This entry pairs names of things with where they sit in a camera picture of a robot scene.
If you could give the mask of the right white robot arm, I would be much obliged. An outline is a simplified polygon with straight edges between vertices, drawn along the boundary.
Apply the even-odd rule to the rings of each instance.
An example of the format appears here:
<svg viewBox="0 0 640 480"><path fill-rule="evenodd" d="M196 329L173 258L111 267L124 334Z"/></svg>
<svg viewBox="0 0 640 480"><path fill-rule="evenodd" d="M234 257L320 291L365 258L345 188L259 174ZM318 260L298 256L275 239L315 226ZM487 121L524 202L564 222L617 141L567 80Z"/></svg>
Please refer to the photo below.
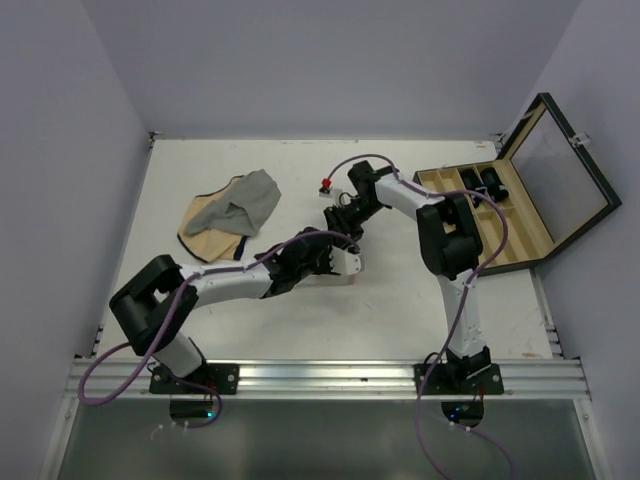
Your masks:
<svg viewBox="0 0 640 480"><path fill-rule="evenodd" d="M356 163L348 178L356 195L346 204L329 177L322 181L320 193L333 200L323 212L327 227L358 241L363 224L383 208L416 222L420 255L439 282L448 328L441 354L445 361L436 360L425 378L430 384L446 381L457 392L470 391L491 366L491 356L475 292L483 245L468 201L459 193L432 193L392 166L376 170L367 161Z"/></svg>

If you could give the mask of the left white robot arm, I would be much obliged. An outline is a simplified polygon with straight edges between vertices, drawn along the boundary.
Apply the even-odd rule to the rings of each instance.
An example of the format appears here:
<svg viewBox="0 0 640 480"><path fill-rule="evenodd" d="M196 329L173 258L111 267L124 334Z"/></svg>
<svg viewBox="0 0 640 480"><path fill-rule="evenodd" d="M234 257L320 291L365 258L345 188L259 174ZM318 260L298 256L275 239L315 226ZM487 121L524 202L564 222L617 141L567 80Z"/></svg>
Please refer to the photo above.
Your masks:
<svg viewBox="0 0 640 480"><path fill-rule="evenodd" d="M112 296L109 309L126 348L168 368L185 392L197 392L208 369L194 341L181 332L192 311L286 294L309 276L335 274L339 251L333 232L310 228L248 262L203 267L159 255Z"/></svg>

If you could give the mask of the white pink-trimmed underwear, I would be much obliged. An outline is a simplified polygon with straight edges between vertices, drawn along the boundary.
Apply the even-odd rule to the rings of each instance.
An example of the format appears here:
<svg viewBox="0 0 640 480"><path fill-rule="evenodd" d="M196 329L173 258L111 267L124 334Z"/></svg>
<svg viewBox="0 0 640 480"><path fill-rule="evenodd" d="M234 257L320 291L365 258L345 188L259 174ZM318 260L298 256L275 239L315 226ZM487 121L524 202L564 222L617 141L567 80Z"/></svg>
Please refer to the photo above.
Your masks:
<svg viewBox="0 0 640 480"><path fill-rule="evenodd" d="M357 275L311 275L307 278L306 282L311 286L319 286L319 287L341 287L353 285Z"/></svg>

